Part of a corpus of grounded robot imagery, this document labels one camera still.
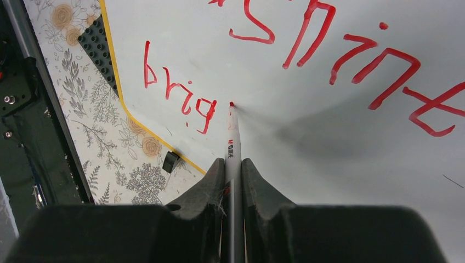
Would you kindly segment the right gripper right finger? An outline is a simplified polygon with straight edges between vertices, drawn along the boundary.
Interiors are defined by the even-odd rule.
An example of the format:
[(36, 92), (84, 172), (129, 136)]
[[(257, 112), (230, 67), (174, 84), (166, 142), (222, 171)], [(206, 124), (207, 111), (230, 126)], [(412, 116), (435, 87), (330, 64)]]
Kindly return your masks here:
[(249, 262), (445, 262), (430, 227), (392, 205), (297, 205), (242, 161)]

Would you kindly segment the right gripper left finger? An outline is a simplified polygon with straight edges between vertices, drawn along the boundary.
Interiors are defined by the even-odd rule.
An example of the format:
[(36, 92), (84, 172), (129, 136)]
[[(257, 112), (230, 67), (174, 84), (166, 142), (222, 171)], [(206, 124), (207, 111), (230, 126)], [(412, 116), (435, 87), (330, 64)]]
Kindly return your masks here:
[(224, 164), (166, 205), (43, 208), (6, 262), (219, 262)]

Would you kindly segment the yellow framed whiteboard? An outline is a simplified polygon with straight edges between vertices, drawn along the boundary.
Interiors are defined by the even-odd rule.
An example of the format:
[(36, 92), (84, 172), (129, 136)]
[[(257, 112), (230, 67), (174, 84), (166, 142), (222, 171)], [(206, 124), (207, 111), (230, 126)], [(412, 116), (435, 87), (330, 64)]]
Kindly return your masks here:
[(464, 1), (101, 1), (120, 102), (199, 171), (418, 211), (464, 262)]

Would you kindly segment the red whiteboard marker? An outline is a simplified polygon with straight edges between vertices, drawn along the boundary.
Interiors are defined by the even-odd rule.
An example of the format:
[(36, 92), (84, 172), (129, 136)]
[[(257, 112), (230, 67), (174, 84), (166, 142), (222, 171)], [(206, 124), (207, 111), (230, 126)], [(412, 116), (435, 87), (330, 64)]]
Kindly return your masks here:
[(232, 101), (229, 103), (226, 134), (221, 262), (245, 262), (241, 140), (236, 108)]

